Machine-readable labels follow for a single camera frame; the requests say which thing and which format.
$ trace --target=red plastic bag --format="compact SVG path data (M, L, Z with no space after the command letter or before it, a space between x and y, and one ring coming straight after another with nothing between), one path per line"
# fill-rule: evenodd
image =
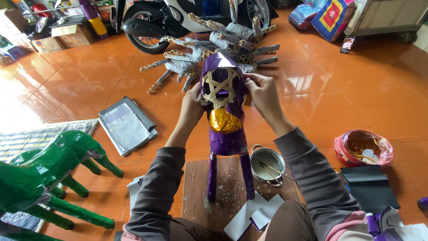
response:
M364 149L373 150L378 161L364 159L364 156L361 155ZM387 166L394 156L392 145L387 139L365 130L350 130L336 137L334 139L334 150L337 158L349 167Z

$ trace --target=plastic bag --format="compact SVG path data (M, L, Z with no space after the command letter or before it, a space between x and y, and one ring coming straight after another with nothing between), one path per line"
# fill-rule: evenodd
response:
M362 155L365 149L373 150L376 156L365 158ZM334 139L334 150L337 158L349 167L386 166L389 165L394 156L392 145L389 141L382 136L365 130L350 130L336 137Z
M288 16L288 21L300 30L313 28L311 20L318 14L318 11L310 5L300 4Z

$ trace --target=hand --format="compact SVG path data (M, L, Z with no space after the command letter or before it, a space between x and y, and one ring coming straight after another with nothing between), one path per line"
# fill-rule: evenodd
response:
M294 129L285 117L279 104L275 81L272 77L244 74L245 85L253 98L254 106L271 126L275 135L281 137Z
M201 85L197 83L183 97L180 117L174 131L165 144L165 147L185 147L192 130L198 124L205 111L201 105Z

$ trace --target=black paper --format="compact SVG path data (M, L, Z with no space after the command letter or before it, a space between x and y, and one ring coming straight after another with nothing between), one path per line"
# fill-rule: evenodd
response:
M341 168L352 196L366 213L380 213L386 206L399 209L400 205L389 186L388 177L379 165Z

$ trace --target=motorcycle wheel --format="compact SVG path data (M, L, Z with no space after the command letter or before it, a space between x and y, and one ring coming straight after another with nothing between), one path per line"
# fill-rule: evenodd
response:
M143 8L136 5L131 6L126 12L124 22L129 18L139 18L142 20L149 21L152 14ZM137 47L137 49L147 54L159 54L162 53L169 45L169 42L160 42L161 38L149 38L149 37L138 37L129 33L125 33L129 41Z
M259 17L261 29L266 29L270 26L271 16L267 0L244 0L238 5L238 12L241 22L252 28L253 18Z

